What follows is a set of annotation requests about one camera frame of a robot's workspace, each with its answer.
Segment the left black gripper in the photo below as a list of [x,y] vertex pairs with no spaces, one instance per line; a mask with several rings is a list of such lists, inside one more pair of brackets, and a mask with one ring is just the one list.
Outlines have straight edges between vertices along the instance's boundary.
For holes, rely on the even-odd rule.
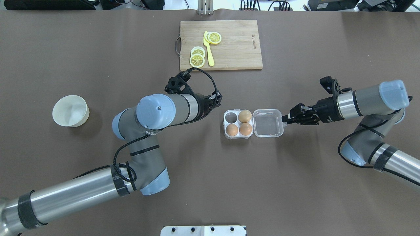
[[196,116],[196,119],[198,119],[206,116],[212,111],[212,109],[220,106],[222,95],[220,92],[213,92],[211,95],[208,96],[197,93],[196,100],[198,102],[199,108],[198,115]]

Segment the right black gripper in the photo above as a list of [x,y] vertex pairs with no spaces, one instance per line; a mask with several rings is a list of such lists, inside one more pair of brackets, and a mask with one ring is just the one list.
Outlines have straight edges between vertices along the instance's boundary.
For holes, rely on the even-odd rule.
[[[317,116],[311,115],[314,110]],[[300,125],[319,125],[319,120],[323,123],[332,123],[344,120],[340,114],[337,99],[333,97],[318,100],[313,106],[306,106],[299,103],[290,109],[288,115],[282,116],[282,122],[289,124]]]

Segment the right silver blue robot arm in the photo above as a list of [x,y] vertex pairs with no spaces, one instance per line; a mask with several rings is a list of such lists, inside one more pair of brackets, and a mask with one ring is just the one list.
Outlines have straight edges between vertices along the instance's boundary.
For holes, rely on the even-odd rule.
[[404,119],[412,99],[403,81],[353,90],[342,88],[327,76],[320,79],[320,84],[331,97],[313,106],[297,104],[282,116],[282,122],[318,125],[362,117],[356,129],[340,141],[338,155],[354,167],[388,173],[419,188],[419,160],[384,141],[392,127]]

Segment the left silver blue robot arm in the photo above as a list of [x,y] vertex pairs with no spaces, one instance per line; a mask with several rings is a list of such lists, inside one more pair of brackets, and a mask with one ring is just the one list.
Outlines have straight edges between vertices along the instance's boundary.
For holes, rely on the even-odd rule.
[[[14,200],[1,200],[1,235],[18,236],[136,190],[145,196],[164,190],[170,180],[156,134],[203,119],[220,106],[221,99],[219,91],[209,96],[182,92],[143,97],[113,119],[114,134],[126,143],[116,151],[112,164]],[[128,148],[131,159],[117,163],[123,148]]]

